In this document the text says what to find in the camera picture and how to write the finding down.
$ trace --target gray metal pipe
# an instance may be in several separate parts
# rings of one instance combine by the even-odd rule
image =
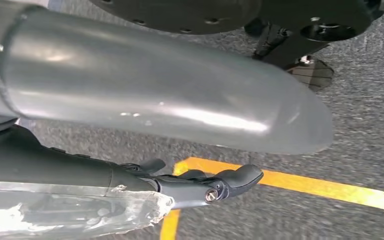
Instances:
[[[7,27],[0,115],[280,154],[332,142],[327,107],[274,66],[40,8]]]

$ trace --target clear plastic film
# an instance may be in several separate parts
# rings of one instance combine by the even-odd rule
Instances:
[[[122,234],[158,223],[172,197],[125,186],[0,181],[0,240],[77,240]]]

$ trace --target gray floor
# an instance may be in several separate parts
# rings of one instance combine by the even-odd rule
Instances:
[[[131,26],[86,0],[51,0],[51,6]],[[170,35],[246,55],[256,43],[242,30],[206,36]],[[318,93],[330,107],[335,127],[333,145],[319,153],[261,154],[54,121],[37,121],[32,130],[44,145],[70,153],[117,163],[162,158],[168,164],[164,173],[170,173],[174,163],[197,156],[384,191],[384,17],[364,35],[337,42],[318,55],[336,71],[332,86]],[[157,225],[98,239],[158,239],[160,229]],[[183,211],[177,231],[180,240],[305,237],[384,239],[384,210],[259,185],[238,198]]]

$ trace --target black clamp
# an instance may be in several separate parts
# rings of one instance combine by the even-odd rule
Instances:
[[[149,182],[157,192],[174,198],[175,209],[206,206],[215,201],[235,197],[247,192],[263,177],[255,165],[247,164],[237,170],[224,170],[207,177],[201,170],[189,170],[179,176],[151,176],[165,167],[161,159],[152,159],[145,164],[122,164],[135,176]]]

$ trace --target hex bolt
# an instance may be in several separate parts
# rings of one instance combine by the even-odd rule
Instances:
[[[217,191],[212,188],[205,193],[205,202],[207,204],[211,204],[217,200],[218,196],[219,194],[217,193]]]

